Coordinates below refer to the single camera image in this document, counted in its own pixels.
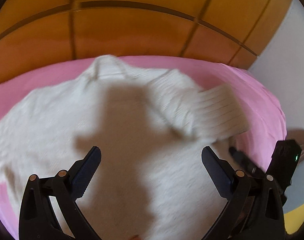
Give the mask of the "wooden headboard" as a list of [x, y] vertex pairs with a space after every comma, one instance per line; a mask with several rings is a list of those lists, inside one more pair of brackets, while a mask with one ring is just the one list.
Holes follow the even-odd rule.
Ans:
[[3, 0], [0, 84], [50, 64], [164, 55], [248, 69], [292, 0]]

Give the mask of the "white knitted sweater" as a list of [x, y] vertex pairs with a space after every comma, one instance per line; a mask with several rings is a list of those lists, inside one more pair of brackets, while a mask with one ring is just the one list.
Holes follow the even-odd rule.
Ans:
[[102, 162], [83, 214], [103, 239], [200, 239], [225, 201], [202, 149], [230, 159], [249, 128], [232, 90], [198, 86], [177, 69], [101, 56], [80, 76], [31, 91], [0, 120], [0, 182], [15, 212], [30, 174], [53, 176], [98, 146]]

